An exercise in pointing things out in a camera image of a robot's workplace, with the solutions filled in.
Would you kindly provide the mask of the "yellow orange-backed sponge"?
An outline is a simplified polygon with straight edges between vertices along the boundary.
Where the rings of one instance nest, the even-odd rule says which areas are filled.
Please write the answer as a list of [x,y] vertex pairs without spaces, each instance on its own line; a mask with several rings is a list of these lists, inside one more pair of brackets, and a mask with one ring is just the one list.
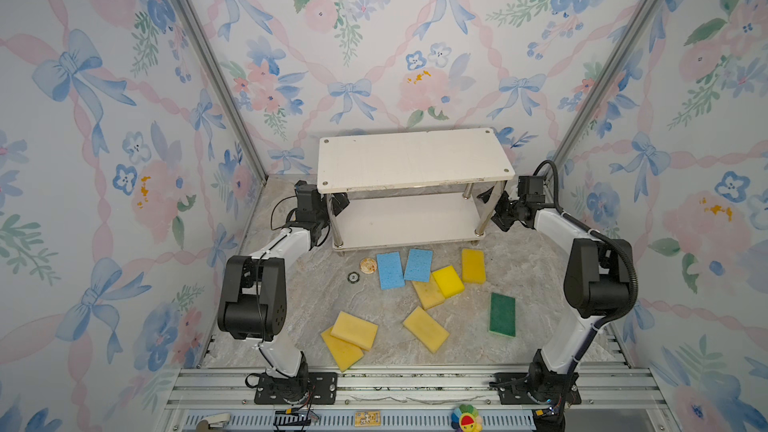
[[378,333],[378,325],[346,312],[340,312],[330,334],[339,340],[370,351]]

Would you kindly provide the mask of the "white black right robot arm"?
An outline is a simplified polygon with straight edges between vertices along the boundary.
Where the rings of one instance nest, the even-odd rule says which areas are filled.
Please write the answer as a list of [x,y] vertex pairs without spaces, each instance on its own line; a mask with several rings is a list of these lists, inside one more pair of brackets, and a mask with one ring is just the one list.
[[507,231],[519,223],[568,254],[563,281],[568,308],[554,335],[536,351],[526,374],[498,374],[489,387],[507,403],[528,401],[560,410],[574,392],[578,366],[595,337],[632,310],[639,286],[631,245],[566,212],[558,198],[547,198],[544,185],[542,176],[521,176],[515,200],[497,186],[478,195],[499,229]]

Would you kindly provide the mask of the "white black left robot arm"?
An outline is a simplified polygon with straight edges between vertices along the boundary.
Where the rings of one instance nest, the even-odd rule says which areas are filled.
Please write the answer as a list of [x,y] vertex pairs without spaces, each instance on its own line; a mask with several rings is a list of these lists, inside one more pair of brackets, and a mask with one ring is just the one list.
[[349,205],[345,193],[321,194],[299,180],[296,207],[278,236],[260,250],[229,258],[217,313],[220,331],[251,343],[265,361],[265,370],[246,386],[257,404],[297,404],[314,398],[317,385],[329,381],[311,373],[305,354],[282,333],[288,315],[287,272],[304,254],[324,243],[333,220]]

